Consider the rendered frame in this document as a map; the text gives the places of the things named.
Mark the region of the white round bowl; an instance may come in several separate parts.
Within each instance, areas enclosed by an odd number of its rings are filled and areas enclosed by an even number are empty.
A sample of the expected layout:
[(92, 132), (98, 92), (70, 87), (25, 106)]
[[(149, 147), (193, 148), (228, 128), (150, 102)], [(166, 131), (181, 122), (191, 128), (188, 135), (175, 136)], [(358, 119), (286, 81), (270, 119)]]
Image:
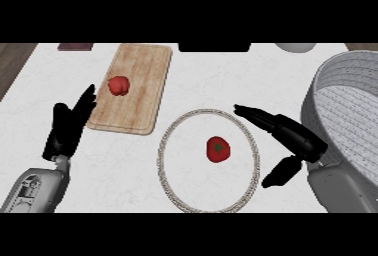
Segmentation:
[(305, 53), (314, 48), (315, 44), (314, 43), (277, 43), (276, 46), (286, 52)]

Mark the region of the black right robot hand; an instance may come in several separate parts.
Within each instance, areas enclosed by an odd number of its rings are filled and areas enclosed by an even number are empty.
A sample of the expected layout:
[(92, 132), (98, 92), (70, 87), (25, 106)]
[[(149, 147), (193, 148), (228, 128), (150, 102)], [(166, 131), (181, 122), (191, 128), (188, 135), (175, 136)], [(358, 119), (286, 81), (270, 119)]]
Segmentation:
[(302, 167), (302, 162), (315, 163), (320, 160), (327, 144), (317, 135), (289, 117), (270, 114), (258, 108), (234, 104), (234, 114), (262, 129), (292, 155), (284, 157), (262, 179), (261, 186), (283, 186)]

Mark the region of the white round placemat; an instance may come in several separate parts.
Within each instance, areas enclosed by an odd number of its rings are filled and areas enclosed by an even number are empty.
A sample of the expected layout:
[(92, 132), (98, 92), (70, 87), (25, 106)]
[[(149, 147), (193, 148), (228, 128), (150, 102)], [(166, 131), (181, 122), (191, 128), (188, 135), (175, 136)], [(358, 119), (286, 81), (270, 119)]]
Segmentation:
[[(230, 157), (206, 158), (206, 141), (221, 137)], [(197, 109), (168, 126), (157, 148), (157, 177), (165, 195), (187, 213), (234, 213), (246, 205), (258, 185), (259, 155), (242, 122), (225, 112)]]

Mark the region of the black appliance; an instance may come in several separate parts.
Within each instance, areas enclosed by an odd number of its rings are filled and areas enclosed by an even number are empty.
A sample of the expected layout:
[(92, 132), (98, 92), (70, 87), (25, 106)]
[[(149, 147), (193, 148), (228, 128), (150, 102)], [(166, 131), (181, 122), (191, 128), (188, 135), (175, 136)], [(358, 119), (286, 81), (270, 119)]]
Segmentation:
[(180, 43), (178, 50), (181, 52), (246, 52), (249, 43)]

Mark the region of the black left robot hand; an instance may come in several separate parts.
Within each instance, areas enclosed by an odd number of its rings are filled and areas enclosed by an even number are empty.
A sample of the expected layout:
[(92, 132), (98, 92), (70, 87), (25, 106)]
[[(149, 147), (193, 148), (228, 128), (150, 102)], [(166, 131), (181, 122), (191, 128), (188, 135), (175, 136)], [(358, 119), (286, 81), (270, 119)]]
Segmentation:
[(95, 107), (94, 85), (89, 85), (79, 96), (73, 108), (64, 103), (56, 103), (53, 106), (51, 130), (45, 140), (45, 146), (41, 157), (53, 161), (58, 155), (72, 157), (82, 129)]

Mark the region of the wooden cutting board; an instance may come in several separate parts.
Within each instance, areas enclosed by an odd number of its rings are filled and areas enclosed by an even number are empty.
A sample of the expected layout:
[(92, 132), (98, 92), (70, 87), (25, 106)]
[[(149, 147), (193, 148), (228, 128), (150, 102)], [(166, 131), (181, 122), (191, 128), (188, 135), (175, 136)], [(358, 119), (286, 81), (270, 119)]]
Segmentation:
[[(97, 90), (88, 128), (137, 135), (152, 132), (171, 53), (171, 48), (162, 45), (122, 43), (118, 46)], [(129, 81), (123, 96), (113, 96), (107, 87), (115, 76), (123, 76)]]

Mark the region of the red tomato with green stem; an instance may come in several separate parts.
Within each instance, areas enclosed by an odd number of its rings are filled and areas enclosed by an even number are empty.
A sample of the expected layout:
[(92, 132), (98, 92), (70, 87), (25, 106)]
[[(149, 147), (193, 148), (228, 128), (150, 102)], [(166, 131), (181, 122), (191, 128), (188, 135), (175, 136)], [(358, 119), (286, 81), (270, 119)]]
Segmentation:
[(230, 145), (227, 141), (212, 136), (206, 141), (206, 158), (212, 163), (219, 163), (230, 157)]

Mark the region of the red bell pepper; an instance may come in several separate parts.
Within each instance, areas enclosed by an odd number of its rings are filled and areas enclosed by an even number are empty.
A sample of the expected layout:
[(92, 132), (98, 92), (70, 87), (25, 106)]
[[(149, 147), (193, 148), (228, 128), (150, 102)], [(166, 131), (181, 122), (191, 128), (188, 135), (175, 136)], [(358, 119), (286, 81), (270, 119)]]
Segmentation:
[(107, 81), (109, 92), (113, 96), (123, 96), (128, 93), (129, 82), (125, 76), (115, 76)]

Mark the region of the grey wicker basket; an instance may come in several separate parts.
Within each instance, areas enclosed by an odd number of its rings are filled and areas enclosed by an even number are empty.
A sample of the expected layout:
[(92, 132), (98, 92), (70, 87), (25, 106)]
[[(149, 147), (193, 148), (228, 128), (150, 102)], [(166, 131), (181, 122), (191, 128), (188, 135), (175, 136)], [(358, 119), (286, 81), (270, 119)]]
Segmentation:
[(343, 162), (378, 186), (378, 52), (332, 56), (314, 74), (301, 123), (327, 144), (323, 164)]

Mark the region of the dark red flat object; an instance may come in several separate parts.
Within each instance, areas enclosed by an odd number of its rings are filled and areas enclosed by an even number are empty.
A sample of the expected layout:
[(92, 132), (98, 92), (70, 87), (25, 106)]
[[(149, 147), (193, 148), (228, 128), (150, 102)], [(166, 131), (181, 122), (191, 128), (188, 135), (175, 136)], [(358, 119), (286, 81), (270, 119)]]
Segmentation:
[(92, 43), (60, 43), (58, 51), (91, 51)]

